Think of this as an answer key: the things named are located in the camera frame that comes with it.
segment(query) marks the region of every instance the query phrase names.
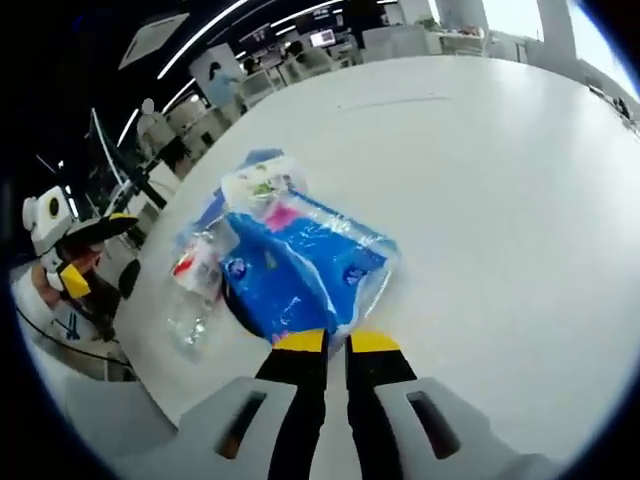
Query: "desk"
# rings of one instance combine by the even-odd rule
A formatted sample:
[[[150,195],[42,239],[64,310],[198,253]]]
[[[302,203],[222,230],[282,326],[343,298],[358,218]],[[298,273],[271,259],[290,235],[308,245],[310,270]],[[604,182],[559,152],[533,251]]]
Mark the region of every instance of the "desk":
[[[483,411],[522,452],[568,461],[585,446],[640,347],[640,143],[606,104],[538,68],[452,56],[338,70],[264,99],[169,202],[116,318],[174,423],[269,351],[224,312],[209,358],[190,364],[167,341],[158,295],[176,232],[264,147],[297,158],[314,197],[397,240],[399,273],[366,325],[391,334],[418,376]],[[340,467],[331,435],[315,472]]]
[[[428,32],[427,37],[435,36],[440,43],[440,52],[445,54],[455,54],[458,50],[467,50],[477,52],[478,55],[484,55],[485,35],[467,35],[458,31]]]
[[[211,147],[211,145],[207,145],[203,139],[205,134],[209,134],[211,142],[213,143],[224,133],[225,125],[222,125],[219,117],[219,109],[209,107],[202,114],[187,123],[182,129],[180,136],[189,150],[190,158],[194,162],[200,160],[202,155]]]

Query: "ceiling light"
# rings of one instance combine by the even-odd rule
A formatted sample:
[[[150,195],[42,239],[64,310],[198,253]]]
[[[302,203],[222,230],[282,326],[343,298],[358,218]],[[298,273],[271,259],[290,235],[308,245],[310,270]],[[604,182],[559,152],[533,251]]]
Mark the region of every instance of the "ceiling light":
[[[187,88],[193,85],[195,81],[196,81],[195,78],[192,78],[191,80],[189,80],[189,82],[184,87],[182,87],[180,91],[176,93],[175,96],[171,100],[169,100],[169,102],[164,106],[164,108],[162,109],[162,113],[167,113],[167,110],[169,110],[169,107],[171,107],[171,105],[173,105],[175,101],[178,100],[178,98],[180,98],[180,95],[182,95],[187,90]]]
[[[305,8],[304,10],[299,11],[298,13],[294,13],[293,15],[289,15],[288,17],[283,18],[282,20],[278,20],[271,24],[271,27],[277,27],[278,25],[282,25],[284,22],[288,22],[289,20],[293,20],[294,18],[301,17],[302,15],[306,15],[307,13],[311,13],[314,10],[318,10],[319,8],[328,7],[329,5],[333,5],[334,3],[340,3],[342,0],[329,0],[328,2],[319,3],[315,7]]]
[[[243,16],[241,16],[238,20],[235,20],[231,26],[233,27],[234,25],[237,25],[238,23],[240,23],[241,21],[243,21],[245,18],[248,18],[250,16],[252,16],[253,14],[255,14],[258,10],[262,10],[264,7],[268,7],[269,5],[271,5],[273,2],[275,2],[276,0],[270,0],[269,2],[265,2],[262,5],[260,5],[259,7],[254,8],[253,10],[251,10],[249,13],[245,13]]]
[[[245,3],[249,2],[249,1],[250,0],[238,0],[233,5],[225,8],[222,12],[220,12],[218,15],[213,17],[213,19],[210,20],[204,27],[202,27],[200,30],[198,30],[198,32],[193,37],[191,37],[189,40],[187,40],[187,42],[182,47],[180,47],[180,50],[178,50],[175,53],[175,55],[173,57],[171,57],[171,60],[169,60],[167,62],[167,64],[164,66],[164,68],[158,74],[158,80],[160,80],[162,77],[164,77],[167,74],[167,72],[169,70],[171,70],[171,67],[173,67],[178,60],[180,60],[180,57],[182,57],[182,55],[184,55],[185,52],[187,50],[189,50],[194,43],[196,43],[198,40],[200,40],[200,38],[202,38],[202,36],[211,29],[211,27],[213,27],[214,25],[219,23],[227,15],[229,15],[232,12],[234,12],[235,10],[237,10],[238,8],[240,8],[242,5],[244,5]]]
[[[73,198],[69,199],[69,206],[71,207],[71,212],[73,213],[73,216],[78,218],[78,207],[76,207],[76,202],[73,200]]]
[[[122,133],[120,134],[120,138],[118,139],[118,144],[116,146],[120,146],[120,144],[122,143],[122,141],[124,140],[124,137],[127,136],[127,132],[129,131],[129,129],[131,128],[131,124],[133,123],[133,121],[136,119],[136,117],[138,116],[138,113],[140,112],[139,109],[135,109],[133,111],[133,113],[131,114],[131,116],[129,117],[129,121],[127,122],[127,124],[124,126],[124,128],[122,129]]]
[[[290,32],[291,30],[295,30],[295,29],[296,29],[295,25],[291,25],[290,27],[283,28],[279,32],[276,32],[276,37],[279,37],[280,35],[284,35],[285,33]]]

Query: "window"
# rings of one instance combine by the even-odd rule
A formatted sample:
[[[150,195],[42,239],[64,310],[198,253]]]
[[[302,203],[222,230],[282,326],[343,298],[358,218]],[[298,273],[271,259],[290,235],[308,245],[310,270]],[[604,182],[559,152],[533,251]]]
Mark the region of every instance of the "window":
[[[484,0],[484,13],[491,30],[544,40],[537,0]]]
[[[576,42],[576,54],[602,73],[614,80],[634,100],[638,101],[631,77],[620,59],[613,53],[611,46],[587,14],[573,0],[569,1],[569,15],[573,24],[573,36]]]

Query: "black cable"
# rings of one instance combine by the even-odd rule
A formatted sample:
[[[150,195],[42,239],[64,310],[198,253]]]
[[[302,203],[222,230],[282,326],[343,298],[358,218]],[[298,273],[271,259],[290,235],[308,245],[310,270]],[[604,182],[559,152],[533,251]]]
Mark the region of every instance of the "black cable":
[[[36,327],[33,322],[31,320],[29,320],[27,318],[27,316],[22,313],[22,310],[20,310],[20,308],[16,305],[16,310],[18,311],[18,313],[20,314],[20,316],[22,318],[25,319],[25,321],[31,325],[37,332],[40,333],[40,335],[42,335],[45,338],[48,338],[49,340],[53,341],[54,343],[57,343],[58,345],[63,346],[64,348],[68,348],[71,351],[74,351],[76,353],[79,353],[81,355],[86,355],[87,357],[93,357],[96,358],[98,360],[104,360],[105,362],[111,362],[111,363],[117,363],[118,365],[122,365],[123,367],[127,367],[127,368],[133,368],[131,366],[130,363],[126,363],[126,362],[121,362],[120,360],[117,360],[115,358],[109,358],[109,357],[103,357],[102,355],[96,355],[95,353],[89,353],[89,352],[85,352],[84,350],[80,350],[78,348],[72,347],[70,345],[67,345],[66,343],[61,342],[60,340],[58,340],[55,337],[52,337],[51,335],[45,333],[44,331],[42,331],[40,328]]]

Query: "clear plastic bag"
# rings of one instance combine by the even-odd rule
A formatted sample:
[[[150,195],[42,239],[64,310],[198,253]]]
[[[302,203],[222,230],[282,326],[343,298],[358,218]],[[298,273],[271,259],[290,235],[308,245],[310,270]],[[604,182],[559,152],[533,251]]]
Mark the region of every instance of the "clear plastic bag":
[[[228,251],[227,241],[215,225],[193,233],[173,264],[163,292],[170,298],[167,321],[173,344],[192,360],[201,355],[201,338],[215,317],[222,282],[219,262]]]

